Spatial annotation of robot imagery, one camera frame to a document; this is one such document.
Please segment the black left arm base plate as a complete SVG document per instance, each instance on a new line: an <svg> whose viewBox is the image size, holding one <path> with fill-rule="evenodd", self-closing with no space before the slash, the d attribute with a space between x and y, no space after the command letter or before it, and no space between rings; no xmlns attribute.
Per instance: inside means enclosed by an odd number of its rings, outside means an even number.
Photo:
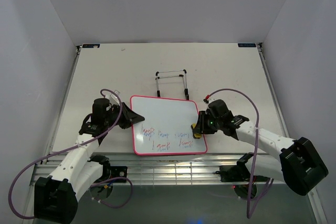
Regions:
<svg viewBox="0 0 336 224"><path fill-rule="evenodd" d="M111 166L110 169L110 175L108 178L115 178L119 177L119 179L116 179L113 181L113 183L126 183L127 181L125 179L121 179L122 177L126 178L128 174L128 167L127 166Z"/></svg>

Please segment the pink framed whiteboard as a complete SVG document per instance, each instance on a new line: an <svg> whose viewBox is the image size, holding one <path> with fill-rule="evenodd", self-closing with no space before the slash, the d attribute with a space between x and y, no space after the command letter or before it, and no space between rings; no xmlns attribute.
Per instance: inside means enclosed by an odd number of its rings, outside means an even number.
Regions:
<svg viewBox="0 0 336 224"><path fill-rule="evenodd" d="M194 101L133 95L130 106L145 118L132 126L133 150L137 155L207 153L205 137L195 139L192 134L191 125L198 118Z"/></svg>

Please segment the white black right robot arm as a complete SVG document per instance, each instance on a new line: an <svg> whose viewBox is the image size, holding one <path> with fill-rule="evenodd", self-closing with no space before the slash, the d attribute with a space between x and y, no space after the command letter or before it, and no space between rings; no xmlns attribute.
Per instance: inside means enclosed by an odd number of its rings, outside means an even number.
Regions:
<svg viewBox="0 0 336 224"><path fill-rule="evenodd" d="M329 174L310 140L305 137L295 140L259 129L249 118L233 115L223 100L215 100L205 111L199 111L191 129L195 139L222 131L267 154L253 158L253 153L246 153L236 165L220 169L218 174L225 182L247 182L254 174L258 179L284 182L296 194L305 196Z"/></svg>

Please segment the yellow bone shaped eraser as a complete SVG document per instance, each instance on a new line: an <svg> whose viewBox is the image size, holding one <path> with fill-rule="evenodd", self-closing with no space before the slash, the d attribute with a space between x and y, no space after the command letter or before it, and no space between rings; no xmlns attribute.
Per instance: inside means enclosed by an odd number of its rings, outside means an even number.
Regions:
<svg viewBox="0 0 336 224"><path fill-rule="evenodd" d="M191 129L192 129L192 137L194 139L201 139L202 138L202 132L201 130L197 127L196 123L193 123L191 125Z"/></svg>

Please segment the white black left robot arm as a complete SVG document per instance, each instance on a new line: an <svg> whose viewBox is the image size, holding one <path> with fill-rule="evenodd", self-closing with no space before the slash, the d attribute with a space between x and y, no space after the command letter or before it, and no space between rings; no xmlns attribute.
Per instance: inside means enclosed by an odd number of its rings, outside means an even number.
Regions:
<svg viewBox="0 0 336 224"><path fill-rule="evenodd" d="M125 103L112 104L107 98L94 100L92 112L83 120L74 148L48 177L35 183L34 217L56 223L71 223L78 202L92 184L107 180L110 175L108 158L94 155L114 125L128 129L145 118Z"/></svg>

